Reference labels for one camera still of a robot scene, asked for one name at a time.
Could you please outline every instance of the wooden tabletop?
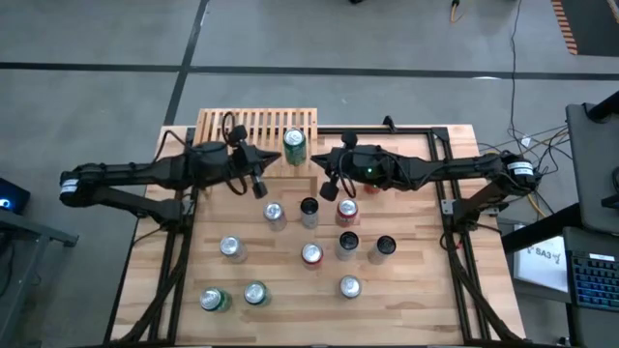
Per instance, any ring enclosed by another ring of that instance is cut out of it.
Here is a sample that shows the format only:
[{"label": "wooden tabletop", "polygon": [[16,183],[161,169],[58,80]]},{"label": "wooden tabletop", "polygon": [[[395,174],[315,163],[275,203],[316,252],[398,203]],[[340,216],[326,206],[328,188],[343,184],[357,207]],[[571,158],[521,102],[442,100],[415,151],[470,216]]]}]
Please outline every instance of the wooden tabletop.
[{"label": "wooden tabletop", "polygon": [[[445,127],[456,158],[478,155],[471,126]],[[164,129],[181,136],[187,130]],[[316,140],[312,153],[326,153],[340,146],[338,135],[318,135]],[[388,151],[429,159],[427,140],[420,135],[360,135],[359,143],[380,144]],[[166,140],[164,156],[181,151],[182,146],[171,138]],[[236,196],[225,185],[200,194],[177,344],[461,343],[447,253],[438,244],[442,224],[434,185],[408,192],[391,189],[377,195],[367,195],[357,185],[360,215],[350,230],[360,236],[361,244],[356,257],[342,262],[336,258],[334,247],[346,229],[335,224],[336,203],[316,197],[320,222],[316,229],[308,230],[300,222],[299,203],[310,194],[310,181],[305,177],[272,177],[265,182],[269,194],[260,200],[251,193]],[[484,180],[460,181],[464,197],[485,184]],[[146,196],[163,199],[172,197],[173,192],[152,186]],[[268,201],[278,201],[284,207],[288,224],[281,232],[272,232],[262,216]],[[489,217],[483,217],[482,222],[495,225]],[[138,224],[136,238],[155,228],[152,220],[144,219]],[[371,265],[367,252],[385,234],[397,240],[398,249],[383,265]],[[227,235],[238,236],[247,245],[245,263],[231,264],[220,254],[220,240]],[[524,336],[499,235],[480,229],[471,233],[471,240],[484,295],[510,329]],[[154,297],[164,242],[165,233],[158,233],[133,248],[112,338],[125,334]],[[321,244],[325,251],[322,267],[316,271],[305,269],[301,261],[301,248],[308,242]],[[362,281],[359,298],[339,296],[339,279],[345,275]],[[245,303],[243,290],[251,280],[261,280],[271,290],[269,305]],[[207,286],[219,286],[232,295],[233,305],[227,312],[206,312],[200,307],[198,299]],[[170,302],[171,297],[163,311],[162,334],[167,328]],[[478,336],[468,297],[467,303],[474,336]]]}]

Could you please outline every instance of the keyboard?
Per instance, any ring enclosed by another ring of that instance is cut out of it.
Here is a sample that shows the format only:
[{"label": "keyboard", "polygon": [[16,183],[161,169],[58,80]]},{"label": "keyboard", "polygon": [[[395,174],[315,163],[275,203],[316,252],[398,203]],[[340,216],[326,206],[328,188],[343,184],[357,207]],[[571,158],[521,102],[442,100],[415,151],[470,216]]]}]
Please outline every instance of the keyboard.
[{"label": "keyboard", "polygon": [[577,305],[619,311],[619,262],[583,251],[570,253],[572,301]]}]

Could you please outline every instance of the concrete floor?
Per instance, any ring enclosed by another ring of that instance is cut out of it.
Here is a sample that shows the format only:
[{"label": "concrete floor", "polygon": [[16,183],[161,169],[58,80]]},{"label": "concrete floor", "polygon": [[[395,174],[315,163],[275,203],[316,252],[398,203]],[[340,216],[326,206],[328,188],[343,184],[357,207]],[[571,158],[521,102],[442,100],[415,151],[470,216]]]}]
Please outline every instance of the concrete floor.
[{"label": "concrete floor", "polygon": [[[510,72],[516,1],[463,1],[456,25],[450,3],[211,0],[192,64]],[[0,62],[180,65],[198,4],[0,0]],[[519,72],[619,69],[616,58],[569,54],[549,0],[522,0],[516,52]],[[61,205],[58,176],[87,161],[149,160],[175,80],[164,72],[0,71],[0,176],[33,192],[29,218],[80,235],[75,249],[47,253],[17,343],[102,341],[135,219]],[[509,140],[511,88],[510,80],[191,73],[174,123],[194,124],[201,107],[317,107],[321,124],[375,124],[389,114],[399,124],[473,124],[478,141],[496,144]],[[615,81],[519,80],[516,128],[562,125],[566,104],[616,90]],[[561,170],[541,193],[558,210],[576,194],[572,164],[556,158]],[[525,201],[502,216],[536,218]],[[561,304],[518,303],[529,338],[567,335]]]}]

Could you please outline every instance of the soda can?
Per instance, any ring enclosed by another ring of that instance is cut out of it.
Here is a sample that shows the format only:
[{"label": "soda can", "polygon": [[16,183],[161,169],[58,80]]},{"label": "soda can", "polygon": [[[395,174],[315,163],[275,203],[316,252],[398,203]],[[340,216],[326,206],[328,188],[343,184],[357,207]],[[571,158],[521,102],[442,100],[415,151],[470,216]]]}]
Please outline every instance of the soda can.
[{"label": "soda can", "polygon": [[303,164],[307,156],[306,135],[298,129],[288,129],[283,135],[283,152],[288,164]]},{"label": "soda can", "polygon": [[262,281],[255,280],[245,288],[245,301],[250,305],[268,305],[271,293]]},{"label": "soda can", "polygon": [[346,231],[339,236],[336,256],[341,261],[349,260],[357,251],[359,237],[354,232]]},{"label": "soda can", "polygon": [[396,240],[389,236],[382,236],[368,252],[368,260],[374,265],[380,265],[396,251]]},{"label": "soda can", "polygon": [[315,270],[320,267],[322,256],[322,247],[316,243],[308,243],[303,246],[303,250],[301,250],[303,263],[309,270]]},{"label": "soda can", "polygon": [[340,227],[349,227],[355,222],[357,213],[359,213],[357,202],[352,199],[344,199],[338,203],[336,223]]},{"label": "soda can", "polygon": [[272,231],[281,231],[287,224],[286,215],[280,203],[270,202],[264,206],[264,218],[269,221]]},{"label": "soda can", "polygon": [[248,249],[238,237],[223,237],[220,243],[220,251],[233,263],[242,263],[248,258]]},{"label": "soda can", "polygon": [[345,275],[339,281],[339,291],[348,300],[361,295],[361,281],[354,275]]},{"label": "soda can", "polygon": [[380,192],[380,188],[379,188],[379,187],[377,187],[377,186],[375,186],[375,185],[368,185],[368,184],[365,184],[365,185],[364,185],[364,191],[365,191],[367,194],[378,194],[378,193]]},{"label": "soda can", "polygon": [[312,197],[301,201],[301,222],[308,229],[318,226],[318,201]]},{"label": "soda can", "polygon": [[220,288],[209,287],[200,295],[200,305],[206,311],[225,312],[232,305],[232,298]]}]

